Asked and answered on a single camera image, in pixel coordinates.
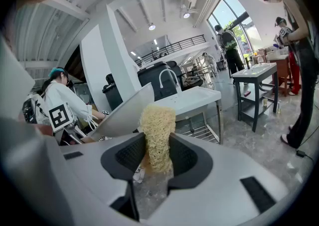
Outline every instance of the faucet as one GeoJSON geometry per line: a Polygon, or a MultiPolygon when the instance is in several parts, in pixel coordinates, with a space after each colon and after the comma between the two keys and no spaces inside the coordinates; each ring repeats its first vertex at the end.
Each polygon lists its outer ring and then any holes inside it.
{"type": "Polygon", "coordinates": [[[160,86],[160,88],[163,88],[163,84],[161,83],[160,77],[161,77],[161,74],[162,74],[163,72],[165,72],[165,71],[170,71],[170,72],[173,73],[173,75],[175,76],[175,80],[176,80],[176,90],[177,90],[177,94],[181,94],[181,88],[180,88],[180,85],[179,85],[179,83],[178,83],[177,76],[176,76],[176,74],[174,73],[174,71],[171,70],[171,69],[164,69],[162,72],[160,72],[160,74],[159,74],[159,81],[160,81],[160,82],[159,82],[159,86],[160,86]]]}

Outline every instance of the floor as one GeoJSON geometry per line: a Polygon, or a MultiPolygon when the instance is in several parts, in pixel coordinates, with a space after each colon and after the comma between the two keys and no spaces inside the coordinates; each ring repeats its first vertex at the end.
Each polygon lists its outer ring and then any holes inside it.
{"type": "MultiPolygon", "coordinates": [[[[300,113],[301,93],[298,96],[284,97],[281,101],[280,113],[274,114],[272,106],[259,117],[257,130],[252,131],[252,122],[237,120],[237,97],[228,70],[220,71],[213,79],[214,87],[221,92],[222,111],[224,119],[224,146],[238,149],[256,162],[263,165],[275,176],[281,179],[290,191],[294,191],[306,181],[313,162],[311,159],[296,156],[295,149],[283,144],[280,135],[288,132],[288,126],[294,124],[300,113]]],[[[249,85],[241,84],[241,89],[249,89],[249,85]]],[[[209,105],[206,112],[207,122],[218,133],[217,110],[215,103],[209,105]]],[[[194,128],[203,126],[201,115],[192,117],[194,128]]],[[[311,124],[304,138],[306,140],[318,127],[319,109],[314,107],[311,124]]],[[[188,122],[176,124],[176,132],[189,130],[188,122]]],[[[313,159],[318,155],[319,130],[300,147],[313,159]]],[[[147,219],[152,212],[165,200],[167,181],[173,177],[172,172],[164,174],[145,175],[142,184],[135,184],[135,194],[138,210],[142,219],[147,219]]]]}

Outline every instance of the red pants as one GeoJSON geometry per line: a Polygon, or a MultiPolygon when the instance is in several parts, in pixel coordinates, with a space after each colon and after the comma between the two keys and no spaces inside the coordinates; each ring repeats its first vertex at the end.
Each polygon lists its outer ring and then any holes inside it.
{"type": "Polygon", "coordinates": [[[289,61],[290,61],[290,70],[291,70],[291,75],[294,80],[294,87],[291,90],[292,93],[298,94],[300,90],[300,85],[299,85],[299,66],[296,64],[295,56],[293,52],[289,52],[289,61]]]}

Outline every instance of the ceiling light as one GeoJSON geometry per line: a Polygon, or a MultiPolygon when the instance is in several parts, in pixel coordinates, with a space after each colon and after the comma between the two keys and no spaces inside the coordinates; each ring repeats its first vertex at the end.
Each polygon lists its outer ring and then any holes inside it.
{"type": "Polygon", "coordinates": [[[156,27],[156,26],[155,26],[153,23],[151,23],[151,24],[149,25],[149,30],[154,30],[155,27],[156,27]]]}

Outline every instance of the railing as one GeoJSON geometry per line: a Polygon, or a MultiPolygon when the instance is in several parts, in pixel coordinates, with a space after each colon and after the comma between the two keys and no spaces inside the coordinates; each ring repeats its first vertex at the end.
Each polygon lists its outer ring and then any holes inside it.
{"type": "Polygon", "coordinates": [[[150,62],[153,62],[157,59],[160,59],[161,57],[167,56],[169,54],[172,54],[176,51],[195,46],[197,44],[201,44],[206,42],[204,35],[198,35],[192,38],[188,38],[185,40],[181,40],[179,42],[173,43],[169,46],[166,46],[164,48],[161,48],[157,51],[153,51],[150,54],[145,55],[144,57],[141,57],[138,60],[135,60],[135,63],[138,66],[142,66],[142,62],[145,62],[145,64],[148,64],[150,62]]]}

